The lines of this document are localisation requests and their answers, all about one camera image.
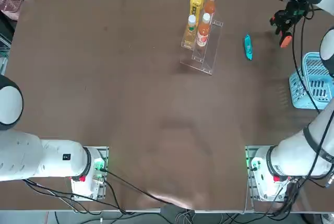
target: robotic arm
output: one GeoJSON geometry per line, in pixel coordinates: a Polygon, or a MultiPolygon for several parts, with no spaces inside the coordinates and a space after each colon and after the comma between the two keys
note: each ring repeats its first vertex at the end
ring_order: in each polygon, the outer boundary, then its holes
{"type": "Polygon", "coordinates": [[[23,112],[18,86],[0,75],[0,181],[70,177],[72,192],[97,199],[105,163],[99,151],[78,142],[42,139],[14,131],[23,112]]]}
{"type": "MultiPolygon", "coordinates": [[[[302,16],[291,22],[288,16],[299,16],[295,11],[300,11],[301,7],[308,11],[309,5],[316,5],[324,11],[334,15],[334,0],[290,0],[285,10],[278,11],[271,19],[272,24],[276,24],[279,30],[283,28],[285,33],[293,23],[297,23],[302,16]]],[[[334,74],[334,27],[330,28],[324,35],[320,44],[320,57],[323,65],[328,69],[331,76],[334,74]]],[[[284,139],[276,146],[264,146],[257,150],[255,158],[250,167],[256,180],[259,199],[261,201],[273,201],[276,199],[280,188],[283,190],[278,199],[284,198],[287,184],[291,177],[308,176],[320,145],[320,141],[325,132],[327,124],[330,122],[326,137],[321,146],[320,154],[315,163],[310,176],[320,177],[331,173],[334,164],[334,121],[331,121],[334,111],[334,99],[318,115],[313,122],[306,126],[297,134],[284,139]]]]}

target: red light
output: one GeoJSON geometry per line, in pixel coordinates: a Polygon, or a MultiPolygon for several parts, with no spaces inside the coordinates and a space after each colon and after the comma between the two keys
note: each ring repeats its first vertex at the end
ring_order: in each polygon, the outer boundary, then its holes
{"type": "Polygon", "coordinates": [[[275,181],[275,182],[276,182],[276,181],[280,181],[280,177],[277,176],[277,175],[274,175],[274,176],[273,176],[273,181],[275,181]]]}

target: orange bottle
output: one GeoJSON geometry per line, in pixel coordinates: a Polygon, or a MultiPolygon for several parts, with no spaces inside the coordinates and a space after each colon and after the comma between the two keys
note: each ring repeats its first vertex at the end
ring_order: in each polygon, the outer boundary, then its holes
{"type": "Polygon", "coordinates": [[[210,15],[208,13],[203,14],[202,22],[198,26],[196,43],[199,47],[203,47],[208,42],[210,32],[210,15]]]}
{"type": "Polygon", "coordinates": [[[208,13],[210,15],[210,24],[212,23],[215,11],[216,11],[216,6],[214,4],[214,0],[207,0],[204,6],[204,13],[208,13]]]}

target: bottle label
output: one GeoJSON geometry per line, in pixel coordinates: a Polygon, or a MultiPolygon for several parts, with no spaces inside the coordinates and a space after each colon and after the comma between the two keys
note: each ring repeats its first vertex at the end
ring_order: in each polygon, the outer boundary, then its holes
{"type": "Polygon", "coordinates": [[[196,6],[192,6],[192,15],[197,15],[197,7],[196,6]]]}
{"type": "Polygon", "coordinates": [[[197,33],[197,39],[196,42],[199,46],[205,46],[207,44],[208,41],[208,36],[209,35],[201,35],[199,32],[197,33]]]}

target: plastic basket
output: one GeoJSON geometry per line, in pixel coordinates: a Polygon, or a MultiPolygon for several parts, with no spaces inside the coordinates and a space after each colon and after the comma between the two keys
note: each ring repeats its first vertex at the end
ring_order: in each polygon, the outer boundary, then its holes
{"type": "MultiPolygon", "coordinates": [[[[334,93],[333,79],[327,69],[323,66],[319,53],[306,53],[303,57],[303,72],[299,73],[303,79],[306,89],[310,92],[312,99],[319,109],[324,109],[334,93]]],[[[292,104],[296,108],[315,109],[311,99],[308,97],[301,84],[297,72],[289,78],[292,104]]]]}

